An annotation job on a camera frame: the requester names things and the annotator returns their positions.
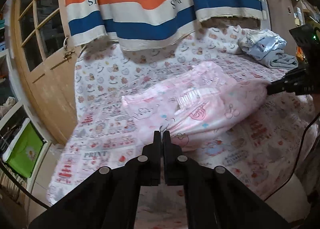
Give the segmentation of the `green storage bin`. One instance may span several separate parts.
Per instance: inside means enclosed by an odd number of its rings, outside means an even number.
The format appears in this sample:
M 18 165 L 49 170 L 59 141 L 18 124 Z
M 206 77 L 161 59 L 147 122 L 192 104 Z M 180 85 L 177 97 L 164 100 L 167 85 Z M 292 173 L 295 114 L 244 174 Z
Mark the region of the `green storage bin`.
M 33 128 L 30 118 L 26 118 L 3 153 L 2 160 L 22 177 L 30 178 L 42 147 L 43 141 Z

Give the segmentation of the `pink cartoon print pants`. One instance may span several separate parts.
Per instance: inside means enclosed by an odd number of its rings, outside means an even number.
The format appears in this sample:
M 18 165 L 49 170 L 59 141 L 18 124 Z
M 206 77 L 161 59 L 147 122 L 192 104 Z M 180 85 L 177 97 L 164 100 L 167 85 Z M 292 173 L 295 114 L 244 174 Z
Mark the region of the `pink cartoon print pants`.
M 213 62 L 165 79 L 143 92 L 126 95 L 123 107 L 137 127 L 141 144 L 155 131 L 168 131 L 183 151 L 200 148 L 257 111 L 267 98 L 269 81 L 237 81 Z

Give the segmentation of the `white shelving unit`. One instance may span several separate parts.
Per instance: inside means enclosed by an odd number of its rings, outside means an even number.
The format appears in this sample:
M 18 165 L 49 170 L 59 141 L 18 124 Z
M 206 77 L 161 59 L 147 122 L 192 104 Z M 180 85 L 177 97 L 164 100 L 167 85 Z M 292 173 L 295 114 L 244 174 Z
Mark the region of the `white shelving unit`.
M 40 139 L 43 141 L 43 147 L 37 158 L 33 173 L 30 178 L 22 177 L 16 173 L 10 166 L 3 162 L 2 155 L 8 148 L 11 140 L 21 128 L 23 121 L 30 118 L 33 128 L 36 130 Z M 40 166 L 44 160 L 49 146 L 50 139 L 41 130 L 37 123 L 36 117 L 31 113 L 27 99 L 23 95 L 19 83 L 17 71 L 10 57 L 8 49 L 1 51 L 1 188 L 5 189 L 9 195 L 22 203 L 24 198 L 33 201 L 41 207 L 48 209 L 44 201 L 33 196 L 32 190 L 35 185 L 36 177 L 39 173 Z

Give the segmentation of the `wooden glass pane door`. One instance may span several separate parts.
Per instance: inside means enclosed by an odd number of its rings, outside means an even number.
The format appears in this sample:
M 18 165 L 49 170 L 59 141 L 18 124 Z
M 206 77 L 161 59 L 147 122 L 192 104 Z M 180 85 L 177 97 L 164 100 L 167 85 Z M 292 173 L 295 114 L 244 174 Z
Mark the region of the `wooden glass pane door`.
M 11 43 L 23 90 L 53 142 L 66 144 L 77 124 L 73 45 L 65 0 L 13 0 Z

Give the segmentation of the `cartoon print bed sheet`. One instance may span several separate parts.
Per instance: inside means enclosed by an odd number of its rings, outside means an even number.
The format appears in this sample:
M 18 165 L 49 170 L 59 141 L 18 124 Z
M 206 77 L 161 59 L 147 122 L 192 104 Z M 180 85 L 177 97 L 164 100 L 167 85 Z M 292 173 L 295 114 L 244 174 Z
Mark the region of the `cartoon print bed sheet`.
M 274 81 L 284 69 L 270 69 L 243 55 L 240 26 L 203 29 L 168 48 L 124 52 L 118 44 L 89 48 L 75 65 L 78 124 L 60 156 L 47 191 L 57 203 L 102 166 L 118 168 L 142 151 L 133 118 L 121 99 L 213 62 L 237 81 Z M 191 150 L 205 167 L 226 166 L 249 189 L 266 198 L 300 166 L 316 144 L 319 125 L 311 96 L 277 94 L 229 131 Z

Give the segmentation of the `striped hanging curtain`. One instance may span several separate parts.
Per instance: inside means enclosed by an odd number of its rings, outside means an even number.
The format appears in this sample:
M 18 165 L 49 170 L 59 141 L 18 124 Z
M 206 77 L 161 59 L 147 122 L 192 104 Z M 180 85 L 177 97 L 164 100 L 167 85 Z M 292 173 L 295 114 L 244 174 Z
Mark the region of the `striped hanging curtain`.
M 264 20 L 265 0 L 65 0 L 74 45 L 98 38 L 122 49 L 164 48 L 212 18 Z

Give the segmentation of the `pile of folded blue clothes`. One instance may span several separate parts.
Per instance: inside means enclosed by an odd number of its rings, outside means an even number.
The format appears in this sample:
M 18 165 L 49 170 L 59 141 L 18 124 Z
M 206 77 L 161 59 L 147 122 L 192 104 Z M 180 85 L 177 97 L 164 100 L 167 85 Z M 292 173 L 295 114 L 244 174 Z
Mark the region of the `pile of folded blue clothes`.
M 286 40 L 271 30 L 245 29 L 238 45 L 245 54 L 267 68 L 292 70 L 298 66 L 296 57 L 284 52 Z

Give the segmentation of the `wooden cabinet at right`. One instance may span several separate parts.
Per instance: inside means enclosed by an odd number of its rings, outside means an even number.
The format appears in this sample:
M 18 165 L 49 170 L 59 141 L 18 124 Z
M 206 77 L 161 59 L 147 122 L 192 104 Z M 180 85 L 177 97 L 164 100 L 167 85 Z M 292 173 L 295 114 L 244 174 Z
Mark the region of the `wooden cabinet at right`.
M 284 38 L 287 43 L 294 43 L 290 30 L 305 24 L 302 1 L 267 0 L 267 8 L 271 30 Z

